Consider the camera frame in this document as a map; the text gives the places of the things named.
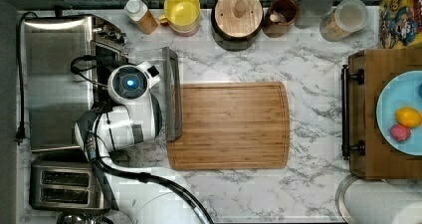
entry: toaster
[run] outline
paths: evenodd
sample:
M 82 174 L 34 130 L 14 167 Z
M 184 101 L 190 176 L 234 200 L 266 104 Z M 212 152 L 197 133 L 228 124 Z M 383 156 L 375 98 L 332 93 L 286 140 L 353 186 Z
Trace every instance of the toaster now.
M 87 162 L 34 160 L 29 201 L 36 210 L 85 214 L 110 211 L 110 202 Z

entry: yellow cup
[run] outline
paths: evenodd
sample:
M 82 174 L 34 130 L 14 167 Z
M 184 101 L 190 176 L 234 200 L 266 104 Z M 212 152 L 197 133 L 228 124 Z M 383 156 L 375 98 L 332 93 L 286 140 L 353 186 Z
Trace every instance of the yellow cup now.
M 199 26 L 199 0 L 165 0 L 164 14 L 158 17 L 161 25 L 168 23 L 178 31 L 192 31 Z

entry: lemon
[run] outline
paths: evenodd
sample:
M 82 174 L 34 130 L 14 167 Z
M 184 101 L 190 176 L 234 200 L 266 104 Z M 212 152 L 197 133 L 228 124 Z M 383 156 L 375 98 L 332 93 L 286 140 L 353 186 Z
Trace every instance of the lemon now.
M 407 127 L 415 127 L 421 123 L 421 114 L 414 108 L 403 107 L 396 111 L 397 122 Z

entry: plate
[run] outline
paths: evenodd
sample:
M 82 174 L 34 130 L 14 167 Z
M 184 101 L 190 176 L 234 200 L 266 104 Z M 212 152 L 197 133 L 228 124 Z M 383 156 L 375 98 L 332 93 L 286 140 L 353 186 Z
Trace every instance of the plate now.
M 395 112 L 402 107 L 412 107 L 422 112 L 422 98 L 418 95 L 422 84 L 422 71 L 403 73 L 385 86 L 376 105 L 376 120 L 385 139 L 404 153 L 422 155 L 422 125 L 411 128 L 410 137 L 398 142 L 390 135 L 390 128 L 397 124 Z

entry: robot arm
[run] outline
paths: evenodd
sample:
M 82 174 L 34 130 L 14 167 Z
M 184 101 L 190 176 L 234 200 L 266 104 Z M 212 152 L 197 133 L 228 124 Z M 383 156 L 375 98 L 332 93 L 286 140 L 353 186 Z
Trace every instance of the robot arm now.
M 112 112 L 86 112 L 75 124 L 77 142 L 94 165 L 113 209 L 133 223 L 213 223 L 186 180 L 176 171 L 161 167 L 128 168 L 114 164 L 110 151 L 153 140 L 161 128 L 158 107 L 150 93 L 159 76 L 148 63 L 114 70 L 107 83 L 110 97 L 122 106 Z

